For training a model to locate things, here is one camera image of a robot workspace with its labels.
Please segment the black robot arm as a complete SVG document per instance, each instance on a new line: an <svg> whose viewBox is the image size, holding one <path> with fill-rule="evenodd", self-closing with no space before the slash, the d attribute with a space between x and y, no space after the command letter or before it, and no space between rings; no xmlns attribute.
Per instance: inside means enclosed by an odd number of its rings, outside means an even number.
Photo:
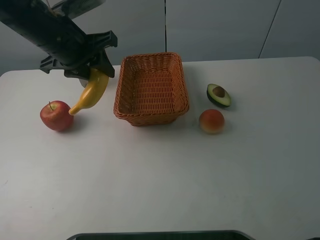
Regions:
<svg viewBox="0 0 320 240"><path fill-rule="evenodd" d="M86 34L73 19L102 5L102 0L61 0L53 7L42 0L2 0L0 21L48 54L40 70L63 70L67 78L89 80L91 69L108 77L115 70L105 49L117 47L110 30Z"/></svg>

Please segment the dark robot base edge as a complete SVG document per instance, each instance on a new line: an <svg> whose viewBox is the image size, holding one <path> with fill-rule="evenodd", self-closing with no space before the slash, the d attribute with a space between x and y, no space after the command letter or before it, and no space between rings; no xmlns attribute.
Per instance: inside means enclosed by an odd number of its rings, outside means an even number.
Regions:
<svg viewBox="0 0 320 240"><path fill-rule="evenodd" d="M237 230L79 233L68 240L253 240Z"/></svg>

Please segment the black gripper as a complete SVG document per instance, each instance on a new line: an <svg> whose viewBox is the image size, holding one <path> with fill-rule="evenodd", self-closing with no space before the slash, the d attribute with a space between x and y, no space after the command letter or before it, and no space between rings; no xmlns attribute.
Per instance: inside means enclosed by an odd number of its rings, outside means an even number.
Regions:
<svg viewBox="0 0 320 240"><path fill-rule="evenodd" d="M89 80L91 69L97 69L110 78L115 77L105 49L117 47L118 38L113 31L86 34L84 43L68 39L56 53L51 53L40 62L39 69L49 74L51 70L64 70L66 78Z"/></svg>

